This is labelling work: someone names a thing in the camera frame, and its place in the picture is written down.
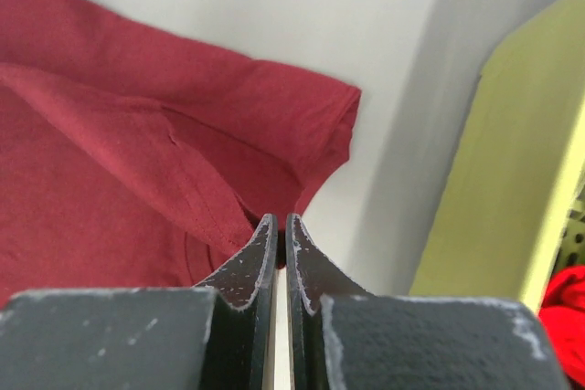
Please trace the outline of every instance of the red cloth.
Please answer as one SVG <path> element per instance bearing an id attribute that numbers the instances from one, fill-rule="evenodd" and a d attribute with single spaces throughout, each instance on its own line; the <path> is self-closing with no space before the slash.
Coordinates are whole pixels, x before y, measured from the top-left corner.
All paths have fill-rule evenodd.
<path id="1" fill-rule="evenodd" d="M 552 278 L 538 316 L 565 373 L 585 385 L 585 267 Z"/>
<path id="2" fill-rule="evenodd" d="M 0 0 L 0 306 L 27 288 L 188 286 L 303 211 L 359 90 L 85 0 Z"/>

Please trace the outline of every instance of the white wall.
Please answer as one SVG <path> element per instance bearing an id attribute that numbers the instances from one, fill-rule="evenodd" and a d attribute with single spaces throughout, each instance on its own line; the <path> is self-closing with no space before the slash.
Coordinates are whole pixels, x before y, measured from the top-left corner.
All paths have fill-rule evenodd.
<path id="1" fill-rule="evenodd" d="M 405 293 L 479 68 L 554 0 L 94 0 L 178 34 L 356 83 L 351 162 L 305 220 L 332 259 L 379 293 Z"/>

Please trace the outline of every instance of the yellow-green panel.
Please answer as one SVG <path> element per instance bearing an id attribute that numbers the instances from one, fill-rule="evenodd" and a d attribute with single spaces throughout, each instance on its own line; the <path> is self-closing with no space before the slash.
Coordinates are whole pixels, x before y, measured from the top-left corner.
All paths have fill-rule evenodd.
<path id="1" fill-rule="evenodd" d="M 535 310 L 585 163 L 585 0 L 558 0 L 482 71 L 411 294 Z"/>

